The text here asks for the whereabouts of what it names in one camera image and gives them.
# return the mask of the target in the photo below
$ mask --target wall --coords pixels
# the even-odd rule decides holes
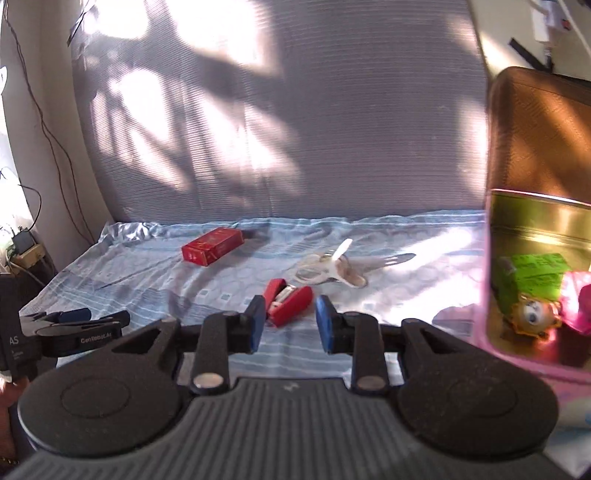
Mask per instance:
[[[93,239],[110,221],[90,166],[74,100],[70,52],[66,46],[70,25],[80,9],[78,0],[12,0],[9,19],[17,32],[27,64],[29,81],[45,116],[46,123],[73,159],[80,203]],[[76,232],[61,198],[57,168],[47,140],[41,133],[35,110],[18,61],[16,45],[8,27],[0,30],[0,61],[8,68],[8,81],[2,94],[8,137],[14,164],[22,184],[39,190],[43,209],[36,233],[61,269],[88,248]],[[70,179],[65,156],[56,148],[63,177]],[[64,194],[79,228],[83,224],[76,209],[71,180]],[[34,192],[25,191],[36,212]]]
[[[534,39],[531,8],[528,0],[470,0],[474,23],[492,77],[510,66],[529,67],[508,43],[515,38],[540,61],[544,46]],[[567,2],[574,19],[591,41],[591,9],[576,0]],[[575,32],[560,39],[553,51],[556,73],[591,80],[591,58]]]

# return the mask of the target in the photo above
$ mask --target power adapter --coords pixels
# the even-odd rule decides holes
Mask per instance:
[[[37,242],[35,242],[29,230],[21,230],[12,237],[12,243],[14,244],[14,253],[16,255],[22,255],[31,247],[34,247]]]

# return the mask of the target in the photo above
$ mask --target pink bag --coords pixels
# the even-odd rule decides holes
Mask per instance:
[[[591,272],[566,272],[560,287],[563,323],[591,335]]]

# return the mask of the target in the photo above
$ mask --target light blue bed sheet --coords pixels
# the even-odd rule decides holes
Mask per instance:
[[[313,287],[316,295],[329,295],[339,311],[368,312],[380,322],[435,318],[458,335],[470,335],[484,272],[483,212],[434,212],[354,222],[342,218],[242,220],[229,226],[243,230],[244,245],[208,267],[183,261],[182,245],[220,225],[229,224],[108,225],[99,242],[60,272],[21,314],[88,307],[93,318],[127,309],[133,329],[167,315],[186,325],[200,323],[219,310],[242,311],[254,295],[262,294],[270,279],[283,278],[303,256],[352,238],[347,255],[362,270],[376,259],[396,254],[411,252],[416,257],[366,271],[365,288],[327,283]],[[395,355],[389,356],[388,363],[392,381],[400,382]],[[334,375],[348,380],[350,368],[349,356],[329,357],[322,351],[312,309],[282,329],[266,327],[256,355],[230,359],[233,377]]]

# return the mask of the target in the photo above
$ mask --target red box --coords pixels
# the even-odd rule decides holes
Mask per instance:
[[[207,267],[243,243],[240,230],[218,227],[183,245],[181,250],[186,261]]]

